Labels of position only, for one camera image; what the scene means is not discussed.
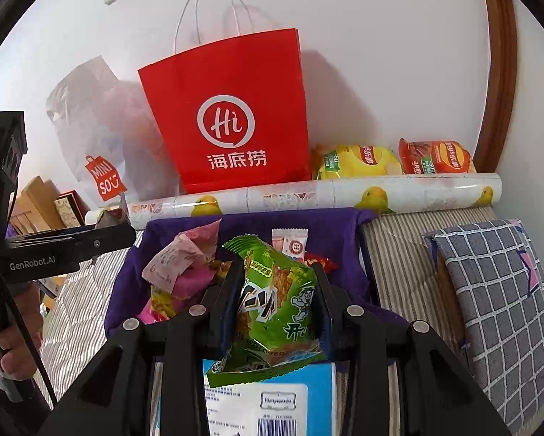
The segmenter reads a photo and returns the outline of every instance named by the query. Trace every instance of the human hand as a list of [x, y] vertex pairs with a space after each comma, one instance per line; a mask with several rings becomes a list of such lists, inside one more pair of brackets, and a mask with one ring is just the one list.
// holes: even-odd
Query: human hand
[[[14, 297], [26, 327], [32, 336], [34, 346], [39, 349], [42, 345], [42, 325], [44, 320], [40, 314], [40, 290], [31, 282], [30, 286]], [[27, 380], [36, 372], [36, 364], [30, 350], [27, 348], [20, 329], [16, 325], [0, 332], [0, 347], [6, 354], [0, 362], [4, 372], [14, 380]]]

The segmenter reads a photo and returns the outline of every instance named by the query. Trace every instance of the red snack wrapper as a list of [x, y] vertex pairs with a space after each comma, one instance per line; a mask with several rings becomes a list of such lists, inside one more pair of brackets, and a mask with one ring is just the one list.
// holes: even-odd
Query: red snack wrapper
[[470, 153], [455, 141], [407, 142], [400, 139], [399, 157], [405, 174], [476, 172]]
[[328, 257], [321, 257], [321, 256], [317, 256], [317, 254], [313, 254], [312, 252], [306, 252], [305, 258], [304, 258], [304, 264], [310, 267], [315, 262], [318, 262], [320, 265], [322, 265], [322, 268], [324, 269], [324, 272], [326, 274], [329, 274], [333, 270], [337, 270], [339, 268], [339, 266], [335, 264], [332, 260], [330, 260]]

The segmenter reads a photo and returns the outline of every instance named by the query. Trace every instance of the screw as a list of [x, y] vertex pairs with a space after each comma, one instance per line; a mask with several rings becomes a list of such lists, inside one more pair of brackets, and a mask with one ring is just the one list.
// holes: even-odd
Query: screw
[[430, 325], [419, 320], [418, 322], [413, 323], [413, 329], [417, 332], [426, 333], [430, 330]]
[[202, 304], [195, 304], [190, 307], [191, 316], [201, 316], [205, 311], [206, 308]]
[[351, 316], [363, 316], [365, 310], [363, 310], [363, 307], [359, 306], [358, 304], [352, 304], [347, 307], [346, 312]]
[[139, 327], [139, 320], [137, 318], [129, 318], [123, 322], [123, 328], [127, 331], [136, 330]]

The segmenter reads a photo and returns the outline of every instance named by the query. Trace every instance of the cartoon character print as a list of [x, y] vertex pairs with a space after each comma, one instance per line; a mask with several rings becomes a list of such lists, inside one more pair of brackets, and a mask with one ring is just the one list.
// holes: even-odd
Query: cartoon character print
[[312, 302], [312, 296], [314, 295], [314, 287], [303, 287], [300, 290], [298, 296], [291, 298], [290, 302], [296, 308], [298, 308], [298, 313], [292, 315], [292, 320], [296, 323], [300, 323], [308, 315], [308, 308]]

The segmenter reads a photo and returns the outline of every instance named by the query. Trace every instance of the white paper bag handle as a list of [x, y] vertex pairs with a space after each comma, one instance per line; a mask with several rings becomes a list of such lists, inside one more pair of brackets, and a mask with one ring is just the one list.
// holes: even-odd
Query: white paper bag handle
[[[173, 39], [173, 53], [177, 54], [177, 36], [179, 34], [179, 29], [181, 28], [181, 22], [183, 21], [183, 17], [186, 13], [187, 6], [189, 6], [191, 0], [187, 0], [186, 4], [183, 6], [183, 11], [181, 11], [181, 17], [179, 18], [179, 22], [177, 23], [177, 28], [175, 29], [175, 38]], [[246, 13], [248, 14], [248, 19], [250, 20], [250, 25], [252, 27], [252, 33], [254, 32], [254, 24], [252, 22], [252, 17], [250, 16], [250, 12], [248, 11], [247, 6], [242, 0], [238, 0], [242, 6], [244, 7]], [[195, 30], [198, 37], [198, 42], [201, 44], [200, 36], [199, 36], [199, 22], [198, 22], [198, 2], [199, 0], [195, 1]], [[236, 30], [238, 31], [238, 36], [242, 35], [242, 32], [239, 27], [239, 19], [238, 19], [238, 12], [236, 11], [234, 0], [230, 0], [232, 4], [232, 11], [234, 12], [234, 19], [236, 23]]]

